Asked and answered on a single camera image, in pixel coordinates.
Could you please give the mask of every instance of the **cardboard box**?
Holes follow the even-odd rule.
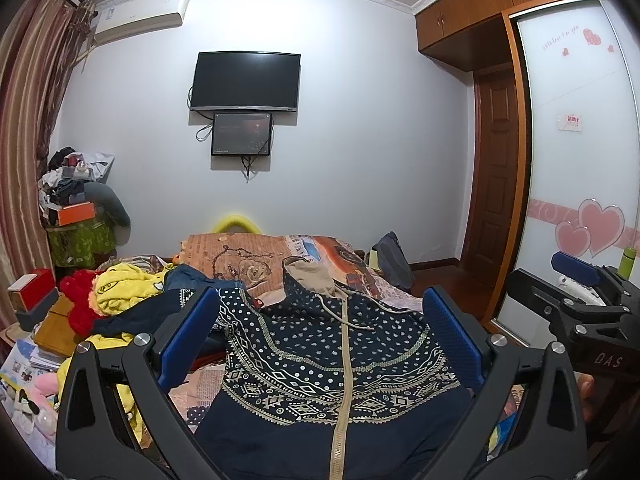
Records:
[[[58,211],[58,224],[61,226],[69,225],[94,217],[94,204],[92,202],[82,202],[79,204],[68,205]]]
[[[72,301],[64,294],[60,294],[56,304],[51,307],[47,317],[33,337],[34,343],[50,352],[71,357],[76,345],[82,341],[82,336],[79,336],[71,329],[67,319],[73,307]]]
[[[59,293],[56,288],[50,291],[40,302],[28,312],[16,312],[15,317],[20,328],[25,332],[31,332],[33,327],[47,317],[47,312],[58,300]]]
[[[7,288],[16,312],[30,311],[56,288],[51,269],[35,269]]]

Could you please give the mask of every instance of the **small monitor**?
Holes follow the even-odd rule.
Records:
[[[271,114],[215,114],[211,155],[268,156]]]

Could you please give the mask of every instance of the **blue gripper pad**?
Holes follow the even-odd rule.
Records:
[[[455,304],[453,306],[458,310],[458,316],[469,316],[463,314]],[[482,354],[478,347],[433,287],[425,291],[422,309],[425,320],[453,366],[460,383],[465,388],[471,388],[474,393],[479,393],[484,385],[484,375]]]
[[[184,381],[220,311],[220,295],[208,288],[162,353],[158,384],[164,393]]]
[[[596,286],[600,283],[598,267],[561,251],[551,257],[551,266],[560,274],[564,274],[585,286]]]

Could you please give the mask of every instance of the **wooden floor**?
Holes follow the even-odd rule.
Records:
[[[411,290],[414,296],[421,298],[430,286],[442,285],[460,310],[472,314],[476,319],[484,316],[492,288],[479,282],[463,269],[456,266],[435,267],[415,270],[414,276],[415,285]]]

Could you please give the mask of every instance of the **television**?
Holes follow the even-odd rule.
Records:
[[[215,114],[211,155],[268,156],[272,117],[271,114]]]
[[[191,110],[298,110],[300,54],[201,52]]]

